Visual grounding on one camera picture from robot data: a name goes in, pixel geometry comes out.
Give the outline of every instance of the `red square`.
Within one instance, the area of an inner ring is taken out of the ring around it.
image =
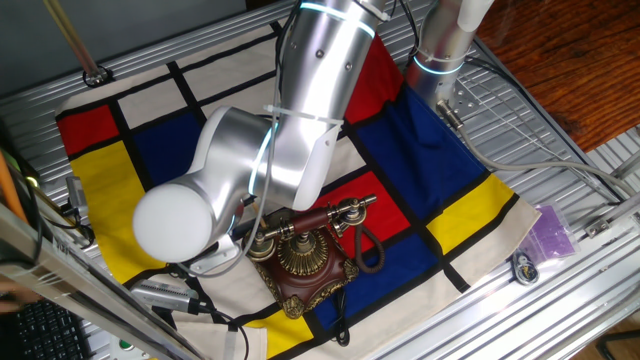
[[[364,61],[344,118],[355,124],[378,114],[387,101],[395,101],[404,77],[376,35]]]
[[[327,202],[330,202],[331,205],[337,205],[338,202],[346,198],[362,198],[371,194],[375,194],[378,197],[378,201],[367,208],[367,218],[364,220],[364,226],[371,230],[380,241],[385,241],[409,227],[409,221],[407,221],[391,199],[391,196],[384,189],[384,186],[372,172],[368,172],[320,197],[313,205],[313,208],[327,206]],[[350,258],[355,256],[354,238],[355,228],[350,227],[344,233],[344,236],[338,239],[338,242]],[[373,242],[365,234],[362,234],[362,251],[365,252],[372,247]]]
[[[119,134],[108,105],[65,116],[58,120],[58,129],[60,129],[67,156],[77,154]]]

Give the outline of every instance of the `black stripe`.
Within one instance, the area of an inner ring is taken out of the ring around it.
[[[136,135],[139,134],[141,132],[144,132],[145,130],[154,128],[160,124],[163,124],[169,120],[173,120],[179,116],[182,116],[184,114],[188,114],[189,112],[191,112],[191,109],[188,107],[182,108],[182,109],[178,109],[175,111],[172,111],[168,114],[164,114],[160,117],[157,117],[151,121],[147,121],[145,123],[143,123],[142,125],[138,125],[136,127],[134,127],[133,129],[129,130],[131,132],[131,135]]]
[[[378,111],[375,115],[368,117],[366,119],[360,120],[358,122],[356,122],[355,124],[351,124],[349,123],[349,125],[351,126],[351,128],[356,131],[361,127],[367,126],[371,123],[376,122],[377,120],[379,120],[380,118],[382,118],[382,116],[384,116],[386,114],[386,109],[390,106],[393,106],[394,104],[396,104],[397,102],[399,102],[400,100],[404,99],[404,97],[406,96],[407,92],[403,91],[404,88],[408,86],[406,82],[403,82],[402,85],[400,85],[400,90],[398,92],[398,95],[396,96],[395,100],[386,100],[384,102],[384,104],[382,104],[382,107],[380,108],[380,111]]]
[[[440,270],[436,266],[433,266],[431,267],[431,269],[427,270],[426,272],[400,285],[398,288],[394,289],[393,291],[387,293],[380,299],[376,300],[373,304],[367,306],[363,310],[359,311],[357,314],[354,314],[353,316],[348,318],[347,326],[352,327],[357,323],[359,323],[360,321],[371,316],[373,313],[380,310],[384,306],[390,304],[391,302],[395,301],[402,295],[408,293],[409,291],[425,283],[427,280],[429,280],[435,274],[437,274],[438,271]],[[320,326],[320,328],[317,328],[317,326],[314,324],[313,316],[315,316],[315,313],[313,311],[310,311],[304,315],[304,318],[305,318],[305,321],[311,320],[311,323],[307,322],[307,324],[309,325],[309,329],[311,329],[311,326],[313,324],[314,329],[312,330],[312,333],[314,335],[314,338],[311,340],[305,341],[303,343],[300,343],[292,347],[291,349],[272,357],[271,360],[284,360],[284,359],[291,359],[296,356],[300,356],[303,353],[315,347],[318,347],[333,338],[333,332],[331,331],[331,329],[329,331],[326,331],[324,330],[324,327],[322,327],[322,325],[320,325],[319,323],[317,325]]]
[[[102,98],[100,100],[96,100],[94,102],[88,103],[88,104],[84,104],[84,105],[80,105],[78,107],[75,107],[73,109],[68,109],[68,110],[64,110],[62,111],[60,114],[56,115],[56,121],[60,121],[63,118],[69,116],[69,115],[74,115],[74,114],[81,114],[83,112],[89,111],[89,110],[93,110],[95,108],[98,108],[100,106],[103,105],[109,105],[114,101],[118,101],[119,99],[122,99],[123,97],[127,96],[127,95],[131,95],[134,93],[137,93],[138,91],[142,91],[145,89],[148,89],[154,85],[158,85],[162,82],[165,82],[167,80],[171,79],[171,74],[165,74],[162,76],[159,76],[155,79],[149,80],[143,84],[137,85],[137,86],[133,86],[127,90],[124,90],[122,92],[119,92],[117,94]]]
[[[273,78],[275,76],[276,76],[276,71],[275,70],[270,71],[270,72],[268,72],[266,74],[262,74],[262,75],[260,75],[260,76],[258,76],[256,78],[253,78],[253,79],[251,79],[249,81],[245,81],[242,84],[239,84],[239,85],[236,85],[236,86],[234,86],[232,88],[229,88],[227,90],[221,91],[221,92],[219,92],[219,93],[217,93],[217,94],[215,94],[213,96],[210,96],[210,97],[208,97],[206,99],[202,99],[202,100],[198,101],[198,105],[199,106],[209,105],[209,104],[214,103],[214,102],[216,102],[218,100],[224,99],[227,96],[230,96],[230,95],[233,95],[235,93],[238,93],[238,92],[240,92],[242,90],[245,90],[247,88],[250,88],[250,87],[252,87],[254,85],[258,85],[261,82],[267,81],[267,80],[269,80],[269,79],[271,79],[271,78]]]
[[[307,323],[307,326],[309,327],[309,330],[311,330],[311,334],[313,334],[314,338],[326,336],[327,331],[322,326],[322,323],[320,323],[320,319],[318,319],[318,315],[316,314],[315,311],[308,311],[304,313],[302,317],[304,318],[304,321]]]
[[[113,116],[113,120],[116,123],[118,132],[120,132],[122,142],[127,149],[127,153],[129,153],[129,158],[131,159],[133,168],[138,174],[138,179],[140,179],[142,188],[145,192],[149,191],[153,187],[153,181],[151,180],[151,175],[149,175],[147,167],[144,165],[142,155],[140,154],[140,151],[138,150],[138,147],[133,140],[133,135],[129,130],[127,120],[125,120],[124,115],[122,114],[122,109],[120,109],[120,105],[117,102],[110,103],[109,109],[111,110],[111,115]]]
[[[196,117],[196,120],[200,124],[200,127],[203,127],[204,123],[207,122],[207,117],[204,116],[202,109],[200,108],[200,106],[198,106],[198,100],[196,100],[195,95],[193,95],[193,92],[191,91],[189,84],[187,84],[187,80],[184,78],[184,75],[182,75],[178,64],[176,64],[175,61],[172,61],[167,64],[167,67],[169,68],[169,72],[173,77],[173,81],[175,81],[176,85],[178,85],[178,89],[180,90],[180,94],[182,94],[184,101],[187,103],[189,109],[193,112],[193,115]]]
[[[202,284],[200,284],[200,280],[198,280],[197,277],[187,276],[184,283],[187,284],[189,288],[195,290],[198,293],[199,301],[202,301],[205,304],[207,304],[207,307],[209,309],[215,309],[215,304],[213,303],[213,300],[211,300],[209,295],[207,295],[207,293],[204,291],[204,289],[202,288]],[[210,315],[211,315],[211,320],[213,321],[214,324],[227,323],[227,321],[218,314],[211,313]],[[229,325],[229,331],[233,331],[232,329],[235,329],[235,326]]]
[[[178,109],[176,111],[173,111],[173,112],[170,112],[168,114],[162,115],[162,116],[160,116],[160,117],[158,117],[158,118],[156,118],[154,120],[148,121],[148,122],[146,122],[146,123],[144,123],[144,124],[142,124],[140,126],[137,126],[137,127],[133,128],[133,129],[130,129],[128,131],[132,135],[135,135],[135,134],[143,132],[143,131],[145,131],[147,129],[150,129],[152,127],[160,125],[160,124],[162,124],[164,122],[167,122],[167,121],[169,121],[171,119],[174,119],[174,118],[176,118],[178,116],[187,114],[189,111],[191,111],[190,108]],[[118,136],[112,137],[111,139],[103,140],[103,141],[97,142],[95,144],[89,145],[86,148],[82,149],[81,151],[78,151],[78,152],[76,152],[74,154],[69,155],[69,161],[75,160],[75,159],[77,159],[77,158],[79,158],[79,157],[81,157],[81,156],[83,156],[85,154],[88,154],[88,153],[92,152],[92,151],[100,150],[100,149],[102,149],[104,147],[107,147],[109,145],[113,145],[113,144],[115,144],[116,142],[118,142],[120,140],[122,140],[122,137],[120,135],[118,135]]]
[[[462,199],[463,196],[467,195],[473,189],[480,186],[485,180],[489,178],[490,175],[491,171],[485,169],[482,174],[480,174],[480,176],[476,177],[475,179],[473,179],[473,181],[463,186],[460,190],[456,191],[455,194],[445,199],[445,201],[442,202],[442,205],[438,206],[434,211],[432,211],[431,214],[426,217],[423,223],[429,224],[431,221],[433,221],[433,219],[440,216],[440,214],[442,214],[442,212],[444,212],[446,208],[453,205],[456,201]]]
[[[369,150],[362,143],[354,128],[346,122],[344,124],[344,128],[347,131],[351,142],[358,150],[358,153],[360,153],[360,156],[364,159],[365,163],[369,165],[370,169],[376,175],[380,183],[382,183],[382,186],[384,186],[385,190],[387,191],[387,193],[389,193],[405,218],[409,220],[412,229],[416,233],[418,233],[418,235],[420,235],[420,238],[422,239],[422,241],[424,241],[429,250],[434,255],[436,255],[436,257],[438,258],[437,267],[444,271],[444,274],[447,276],[447,278],[460,292],[466,291],[469,288],[469,284],[467,284],[467,282],[462,279],[460,274],[457,273],[457,271],[451,266],[451,264],[449,264],[449,262],[444,259],[440,243],[433,237],[429,230],[427,230],[426,226],[422,225],[422,221],[420,221],[420,218],[413,212],[409,204],[404,200],[404,197],[400,194],[391,180],[387,177],[382,167],[380,167],[371,153],[369,153]]]
[[[161,269],[143,270],[143,271],[139,272],[138,275],[136,275],[136,276],[132,277],[131,279],[125,281],[124,284],[122,284],[122,286],[124,286],[125,288],[131,290],[131,287],[133,285],[135,285],[140,280],[147,280],[147,279],[151,278],[152,276],[161,275],[161,274],[168,274],[168,273],[169,273],[169,268],[167,268],[166,266],[161,268]]]
[[[342,139],[345,136],[347,136],[347,133],[344,131],[344,129],[340,130],[340,132],[338,133],[338,140]]]
[[[272,22],[269,26],[271,26],[271,30],[273,30],[273,32],[278,36],[282,32],[282,26],[280,26],[280,23],[277,21]]]
[[[247,323],[250,323],[252,321],[255,320],[262,320],[262,319],[266,319],[269,316],[277,313],[278,311],[280,311],[280,305],[278,305],[278,303],[273,303],[269,306],[267,306],[266,308],[255,312],[253,314],[246,314],[246,315],[240,315],[236,318],[236,323],[238,325],[242,325],[244,326]]]
[[[342,177],[338,178],[337,180],[333,181],[331,184],[325,186],[322,188],[322,190],[320,190],[320,196],[324,196],[330,192],[332,192],[333,190],[341,187],[342,185],[345,185],[346,183],[349,183],[357,178],[359,178],[360,176],[368,173],[370,171],[369,167],[367,165],[364,165],[363,167],[354,170],[346,175],[343,175]]]
[[[265,41],[269,41],[271,39],[275,39],[277,36],[278,36],[278,34],[273,32],[273,33],[261,36],[259,38],[253,39],[251,41],[248,41],[248,42],[246,42],[246,43],[244,43],[242,45],[238,45],[238,46],[234,47],[233,49],[229,49],[229,50],[222,51],[222,52],[219,52],[217,54],[211,55],[206,59],[200,60],[200,61],[198,61],[196,63],[189,64],[189,65],[183,67],[182,68],[182,73],[186,73],[187,71],[191,71],[191,70],[198,69],[198,68],[201,68],[203,66],[209,65],[214,61],[220,60],[220,59],[225,58],[227,56],[231,56],[231,55],[237,54],[237,53],[239,53],[241,51],[247,50],[247,49],[249,49],[249,48],[251,48],[253,46],[256,46],[258,44],[261,44],[261,43],[263,43]]]
[[[477,244],[478,241],[489,235],[489,233],[491,233],[493,230],[497,229],[498,226],[502,224],[509,211],[518,202],[518,199],[520,199],[520,196],[518,196],[518,194],[514,193],[513,195],[511,195],[511,198],[502,206],[502,209],[500,209],[500,212],[498,212],[498,215],[493,218],[493,220],[489,221],[485,226],[480,228],[480,230],[476,231],[460,245],[449,251],[447,255],[445,255],[445,259],[447,259],[447,261],[453,261],[462,253],[469,250],[470,247]]]
[[[92,151],[100,150],[103,147],[107,147],[109,145],[113,145],[113,144],[117,143],[118,141],[120,141],[120,136],[114,136],[111,139],[102,140],[102,141],[97,142],[95,144],[89,145],[86,148],[78,151],[77,153],[69,155],[69,161],[73,161],[73,160],[81,157],[82,155],[88,154],[88,153],[90,153]]]

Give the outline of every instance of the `wooden floor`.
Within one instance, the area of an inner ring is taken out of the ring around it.
[[[618,325],[614,326],[609,334],[617,334],[625,331],[640,329],[640,312],[633,314]],[[607,348],[617,360],[640,360],[640,339],[612,341],[607,343]],[[582,349],[572,360],[603,360],[595,342]]]
[[[640,124],[640,1],[495,0],[478,35],[584,151]]]

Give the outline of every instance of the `brass telephone base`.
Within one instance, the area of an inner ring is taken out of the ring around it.
[[[276,238],[275,256],[254,262],[278,305],[291,319],[312,310],[358,276],[358,267],[326,226],[312,230],[309,237],[314,243],[306,251],[291,243],[295,239]]]

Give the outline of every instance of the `mondrian pattern cloth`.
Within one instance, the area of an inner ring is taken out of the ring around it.
[[[179,281],[163,275],[165,264],[137,246],[135,205],[145,191],[187,171],[199,131],[215,108],[263,113],[273,97],[278,31],[277,24],[258,29],[71,98],[59,110],[58,127],[82,180],[89,219],[120,282],[150,276]],[[271,359],[370,356],[505,261],[539,216],[405,85],[378,37],[345,120],[316,206],[376,194],[365,225],[386,251],[379,273],[361,272],[346,286],[350,345],[330,341],[337,319],[331,301],[291,320],[247,259],[223,277],[200,280],[221,311],[267,329]],[[354,231],[339,241],[354,257]],[[375,264],[366,235],[362,247],[365,260]],[[174,319],[211,322],[204,315]]]

